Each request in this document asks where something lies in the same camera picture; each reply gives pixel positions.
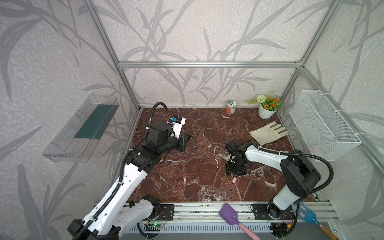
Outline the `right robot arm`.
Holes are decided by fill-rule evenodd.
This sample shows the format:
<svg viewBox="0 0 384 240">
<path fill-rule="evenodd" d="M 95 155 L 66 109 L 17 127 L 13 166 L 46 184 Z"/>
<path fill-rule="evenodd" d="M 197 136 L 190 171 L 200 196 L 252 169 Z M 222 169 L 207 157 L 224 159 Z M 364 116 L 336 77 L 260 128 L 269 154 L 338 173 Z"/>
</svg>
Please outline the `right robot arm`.
<svg viewBox="0 0 384 240">
<path fill-rule="evenodd" d="M 251 171 L 252 164 L 266 166 L 278 171 L 284 180 L 282 189 L 266 204 L 261 213 L 271 219 L 280 219 L 285 212 L 290 211 L 292 204 L 297 204 L 312 194 L 321 180 L 321 174 L 314 167 L 309 157 L 303 152 L 294 150 L 278 153 L 254 145 L 247 141 L 238 145 L 235 141 L 226 144 L 225 149 L 230 155 L 226 163 L 227 174 L 244 176 Z"/>
</svg>

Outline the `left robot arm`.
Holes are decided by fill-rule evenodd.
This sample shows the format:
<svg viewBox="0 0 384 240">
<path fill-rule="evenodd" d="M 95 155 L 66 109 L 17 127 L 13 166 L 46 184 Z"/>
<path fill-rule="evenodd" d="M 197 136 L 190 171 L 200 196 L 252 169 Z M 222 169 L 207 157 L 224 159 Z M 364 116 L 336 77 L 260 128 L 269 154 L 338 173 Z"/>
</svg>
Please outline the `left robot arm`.
<svg viewBox="0 0 384 240">
<path fill-rule="evenodd" d="M 122 211 L 137 186 L 160 162 L 163 154 L 184 152 L 191 135 L 181 132 L 186 119 L 148 127 L 146 143 L 130 150 L 121 172 L 102 200 L 81 220 L 73 220 L 68 232 L 75 240 L 118 240 L 140 221 L 155 217 L 160 201 L 148 196 L 132 208 Z"/>
</svg>

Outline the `key with red tag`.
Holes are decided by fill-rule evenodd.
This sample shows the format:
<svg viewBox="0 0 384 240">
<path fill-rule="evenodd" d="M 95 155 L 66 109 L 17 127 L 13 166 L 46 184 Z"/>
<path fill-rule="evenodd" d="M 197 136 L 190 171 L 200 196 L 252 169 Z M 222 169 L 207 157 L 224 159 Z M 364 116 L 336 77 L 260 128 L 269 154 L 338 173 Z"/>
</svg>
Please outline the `key with red tag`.
<svg viewBox="0 0 384 240">
<path fill-rule="evenodd" d="M 231 181 L 231 184 L 232 184 L 232 185 L 235 185 L 235 184 L 237 183 L 237 181 L 238 181 L 238 178 L 234 177 L 234 178 L 232 179 L 232 181 Z"/>
</svg>

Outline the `metal keyring with red handle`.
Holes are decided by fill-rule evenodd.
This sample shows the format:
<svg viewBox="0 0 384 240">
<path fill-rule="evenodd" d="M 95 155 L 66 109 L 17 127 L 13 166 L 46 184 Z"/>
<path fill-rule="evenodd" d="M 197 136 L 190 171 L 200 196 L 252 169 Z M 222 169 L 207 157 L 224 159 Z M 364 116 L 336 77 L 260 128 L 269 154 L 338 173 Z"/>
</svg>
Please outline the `metal keyring with red handle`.
<svg viewBox="0 0 384 240">
<path fill-rule="evenodd" d="M 194 143 L 193 144 L 193 150 L 194 150 L 194 153 L 198 154 L 200 153 L 205 147 L 200 144 L 200 143 Z"/>
</svg>

